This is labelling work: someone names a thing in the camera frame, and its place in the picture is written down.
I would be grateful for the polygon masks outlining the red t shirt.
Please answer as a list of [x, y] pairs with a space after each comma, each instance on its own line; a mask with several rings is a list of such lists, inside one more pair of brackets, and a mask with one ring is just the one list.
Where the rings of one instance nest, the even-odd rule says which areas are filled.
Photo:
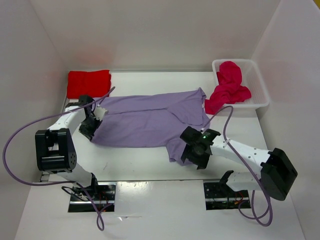
[[82, 95], [92, 98], [104, 96], [111, 89], [109, 70], [70, 71], [67, 76], [68, 99], [78, 99]]

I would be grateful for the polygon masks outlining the lilac t shirt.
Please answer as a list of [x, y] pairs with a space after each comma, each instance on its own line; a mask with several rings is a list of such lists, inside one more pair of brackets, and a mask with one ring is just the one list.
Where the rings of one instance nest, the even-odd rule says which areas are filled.
[[113, 148], [165, 147], [170, 162], [183, 165], [186, 143], [180, 136], [187, 127], [199, 130], [209, 121], [203, 108], [205, 92], [107, 97], [101, 107], [108, 113], [91, 142]]

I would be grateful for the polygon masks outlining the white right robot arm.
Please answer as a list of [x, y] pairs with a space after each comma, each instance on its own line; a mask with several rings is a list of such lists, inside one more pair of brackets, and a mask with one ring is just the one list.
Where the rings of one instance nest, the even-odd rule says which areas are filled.
[[222, 136], [215, 130], [198, 131], [190, 126], [180, 138], [186, 144], [181, 160], [191, 162], [199, 170], [207, 168], [210, 156], [249, 166], [249, 172], [229, 170], [220, 179], [221, 185], [234, 192], [264, 190], [270, 198], [284, 201], [298, 176], [286, 153], [279, 148], [259, 149]]

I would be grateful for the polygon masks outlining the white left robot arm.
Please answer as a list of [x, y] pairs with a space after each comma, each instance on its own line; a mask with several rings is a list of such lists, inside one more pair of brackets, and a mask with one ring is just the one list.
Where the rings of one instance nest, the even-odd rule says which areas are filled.
[[77, 102], [68, 103], [63, 115], [53, 125], [35, 133], [38, 169], [72, 182], [77, 194], [84, 194], [84, 190], [91, 196], [97, 194], [97, 178], [77, 163], [72, 135], [78, 130], [91, 141], [107, 113], [107, 109], [94, 103], [94, 99], [88, 95], [80, 96]]

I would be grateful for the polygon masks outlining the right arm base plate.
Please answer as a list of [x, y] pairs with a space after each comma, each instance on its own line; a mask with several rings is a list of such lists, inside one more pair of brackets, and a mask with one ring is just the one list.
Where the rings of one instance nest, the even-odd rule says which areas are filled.
[[251, 203], [247, 190], [233, 191], [217, 180], [203, 182], [205, 207], [211, 210], [250, 209]]

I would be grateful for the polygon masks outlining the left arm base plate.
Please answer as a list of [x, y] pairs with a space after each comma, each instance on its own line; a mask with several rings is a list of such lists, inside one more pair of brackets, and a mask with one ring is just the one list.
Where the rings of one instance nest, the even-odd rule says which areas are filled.
[[[115, 211], [116, 186], [116, 182], [100, 181], [97, 183], [95, 193], [89, 187], [87, 188], [93, 203], [100, 212]], [[95, 211], [88, 196], [79, 187], [62, 186], [61, 189], [70, 196], [68, 204], [69, 213], [88, 213]]]

